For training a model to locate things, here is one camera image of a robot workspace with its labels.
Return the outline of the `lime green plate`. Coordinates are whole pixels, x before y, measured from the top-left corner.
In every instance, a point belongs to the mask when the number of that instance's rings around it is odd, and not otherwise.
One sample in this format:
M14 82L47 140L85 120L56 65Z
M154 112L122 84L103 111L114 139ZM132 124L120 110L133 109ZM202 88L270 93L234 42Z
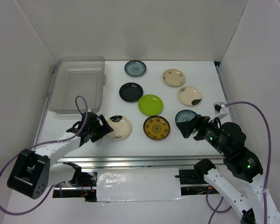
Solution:
M139 99L138 108L144 115L158 115L163 110L163 101L154 94L147 94Z

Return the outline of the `cream plate with black patch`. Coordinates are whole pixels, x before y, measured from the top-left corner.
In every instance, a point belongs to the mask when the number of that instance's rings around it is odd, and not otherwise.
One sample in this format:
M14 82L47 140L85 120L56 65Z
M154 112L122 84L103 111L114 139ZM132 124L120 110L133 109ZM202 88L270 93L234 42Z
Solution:
M107 134L107 137L113 140L123 140L130 134L132 130L131 121L122 115L115 115L107 120L109 126L113 129Z

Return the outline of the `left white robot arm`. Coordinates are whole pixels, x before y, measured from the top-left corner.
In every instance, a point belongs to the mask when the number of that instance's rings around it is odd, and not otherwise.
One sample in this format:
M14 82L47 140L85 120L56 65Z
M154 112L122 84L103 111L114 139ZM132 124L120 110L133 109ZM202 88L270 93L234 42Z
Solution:
M81 185L89 175L73 162L58 163L66 154L79 149L88 141L92 143L113 132L103 115L86 112L81 121L66 130L53 142L24 149L17 156L7 181L7 186L32 199L39 198L47 187L61 182Z

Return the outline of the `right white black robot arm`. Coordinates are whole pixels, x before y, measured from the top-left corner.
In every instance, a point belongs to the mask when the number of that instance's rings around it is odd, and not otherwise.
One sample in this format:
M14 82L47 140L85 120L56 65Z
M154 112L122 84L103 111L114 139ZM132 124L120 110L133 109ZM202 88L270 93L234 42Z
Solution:
M246 135L239 125L227 122L218 126L210 117L196 115L178 122L184 138L196 132L194 140L205 140L223 156L224 165L239 179L245 194L237 191L218 168L203 159L194 165L197 182L210 184L235 210L242 224L280 224L280 213L265 189L265 175L258 157L245 147Z

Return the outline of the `yellow patterned plate brown rim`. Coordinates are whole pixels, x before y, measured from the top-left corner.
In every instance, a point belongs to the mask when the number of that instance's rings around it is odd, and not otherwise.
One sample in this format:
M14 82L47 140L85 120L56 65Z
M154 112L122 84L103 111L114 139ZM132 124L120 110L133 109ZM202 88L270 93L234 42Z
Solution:
M170 133L170 124L162 116L150 116L144 121L143 131L152 140L163 140Z

